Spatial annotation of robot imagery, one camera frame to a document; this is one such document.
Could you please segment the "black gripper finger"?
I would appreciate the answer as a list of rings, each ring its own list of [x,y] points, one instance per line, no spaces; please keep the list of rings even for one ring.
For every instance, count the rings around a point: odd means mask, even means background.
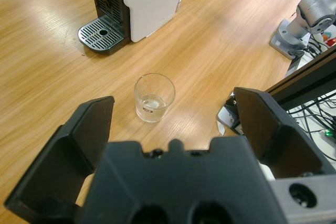
[[[114,98],[82,103],[33,160],[5,208],[28,223],[75,223],[76,200],[109,139]]]
[[[335,174],[315,143],[269,93],[235,87],[234,95],[243,134],[275,178]]]

